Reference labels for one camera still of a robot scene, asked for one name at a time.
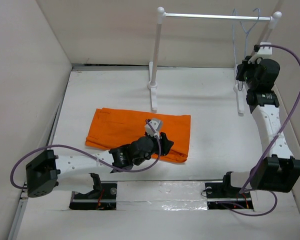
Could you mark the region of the blue wire hanger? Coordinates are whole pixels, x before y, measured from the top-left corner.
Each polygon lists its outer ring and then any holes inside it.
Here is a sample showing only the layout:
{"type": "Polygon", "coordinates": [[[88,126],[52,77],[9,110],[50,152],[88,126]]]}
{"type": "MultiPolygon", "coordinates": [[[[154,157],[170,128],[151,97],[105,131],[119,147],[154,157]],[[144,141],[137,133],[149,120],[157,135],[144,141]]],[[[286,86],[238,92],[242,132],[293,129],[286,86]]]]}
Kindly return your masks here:
{"type": "MultiPolygon", "coordinates": [[[[255,8],[253,10],[253,12],[257,11],[257,18],[259,19],[261,16],[261,10],[260,8],[255,8]]],[[[250,35],[251,30],[255,27],[255,25],[258,23],[259,20],[256,20],[255,23],[252,25],[252,27],[250,27],[248,30],[245,29],[243,23],[240,21],[240,26],[245,34],[245,42],[244,42],[244,55],[246,55],[247,53],[247,49],[248,49],[248,37],[250,35]]],[[[237,55],[236,55],[236,43],[235,43],[235,26],[234,24],[231,25],[231,31],[232,31],[232,47],[233,47],[233,57],[234,57],[234,73],[237,74],[238,70],[237,70],[237,55]]],[[[242,82],[240,85],[240,81],[237,80],[236,81],[236,89],[239,92],[242,92],[244,88],[244,83],[242,82]]]]}

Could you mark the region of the orange trousers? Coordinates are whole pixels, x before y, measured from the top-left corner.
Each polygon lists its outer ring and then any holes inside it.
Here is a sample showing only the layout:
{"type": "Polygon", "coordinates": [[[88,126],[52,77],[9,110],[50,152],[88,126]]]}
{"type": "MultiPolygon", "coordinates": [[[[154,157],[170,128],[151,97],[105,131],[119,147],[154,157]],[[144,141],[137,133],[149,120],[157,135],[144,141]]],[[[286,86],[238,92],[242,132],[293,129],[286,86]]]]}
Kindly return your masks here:
{"type": "Polygon", "coordinates": [[[161,131],[174,142],[170,152],[161,160],[184,163],[189,155],[191,136],[190,115],[167,115],[126,109],[101,108],[94,113],[85,145],[109,150],[136,141],[145,135],[146,120],[159,119],[161,131]]]}

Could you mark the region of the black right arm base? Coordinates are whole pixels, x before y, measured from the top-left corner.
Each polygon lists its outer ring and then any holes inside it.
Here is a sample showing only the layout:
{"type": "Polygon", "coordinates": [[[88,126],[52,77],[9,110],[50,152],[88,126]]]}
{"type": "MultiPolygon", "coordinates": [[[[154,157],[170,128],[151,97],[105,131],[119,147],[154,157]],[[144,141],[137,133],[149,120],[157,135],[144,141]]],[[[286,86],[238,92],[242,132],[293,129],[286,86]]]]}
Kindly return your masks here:
{"type": "Polygon", "coordinates": [[[231,185],[231,173],[227,172],[222,181],[208,181],[204,184],[201,196],[207,200],[209,210],[253,210],[250,193],[239,194],[239,187],[231,185]]]}

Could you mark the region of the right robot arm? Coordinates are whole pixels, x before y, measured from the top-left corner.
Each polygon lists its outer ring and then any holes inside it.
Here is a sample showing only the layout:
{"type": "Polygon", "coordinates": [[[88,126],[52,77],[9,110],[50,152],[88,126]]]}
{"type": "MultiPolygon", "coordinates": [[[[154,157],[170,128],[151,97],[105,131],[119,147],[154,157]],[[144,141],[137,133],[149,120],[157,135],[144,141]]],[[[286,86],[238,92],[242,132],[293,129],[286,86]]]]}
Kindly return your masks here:
{"type": "Polygon", "coordinates": [[[288,193],[300,177],[300,159],[288,147],[281,130],[280,103],[273,91],[280,65],[259,57],[246,56],[237,66],[236,80],[247,86],[246,102],[256,122],[262,146],[261,160],[249,172],[227,172],[221,191],[233,197],[241,188],[288,193]]]}

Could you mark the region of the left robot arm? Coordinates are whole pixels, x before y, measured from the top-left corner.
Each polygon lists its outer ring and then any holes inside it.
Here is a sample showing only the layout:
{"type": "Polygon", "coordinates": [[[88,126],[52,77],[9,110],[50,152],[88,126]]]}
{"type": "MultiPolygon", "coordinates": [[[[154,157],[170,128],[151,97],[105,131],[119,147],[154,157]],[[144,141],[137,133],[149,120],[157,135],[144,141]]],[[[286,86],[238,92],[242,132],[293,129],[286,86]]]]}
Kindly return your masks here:
{"type": "Polygon", "coordinates": [[[174,142],[164,132],[159,135],[140,137],[130,144],[91,155],[56,156],[52,149],[44,150],[26,165],[27,193],[30,198],[39,198],[52,191],[71,191],[86,199],[96,199],[104,188],[101,172],[133,173],[153,155],[166,156],[174,142]]]}

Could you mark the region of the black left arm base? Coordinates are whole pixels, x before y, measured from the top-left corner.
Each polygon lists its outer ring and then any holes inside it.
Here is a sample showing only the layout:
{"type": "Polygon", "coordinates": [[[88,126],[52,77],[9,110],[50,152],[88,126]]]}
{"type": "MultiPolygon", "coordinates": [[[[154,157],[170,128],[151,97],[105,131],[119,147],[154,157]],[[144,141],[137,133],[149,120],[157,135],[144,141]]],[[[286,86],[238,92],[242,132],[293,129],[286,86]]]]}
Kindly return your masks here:
{"type": "Polygon", "coordinates": [[[93,189],[88,193],[72,192],[69,208],[75,211],[114,211],[117,209],[117,181],[101,181],[98,174],[90,174],[93,189]]]}

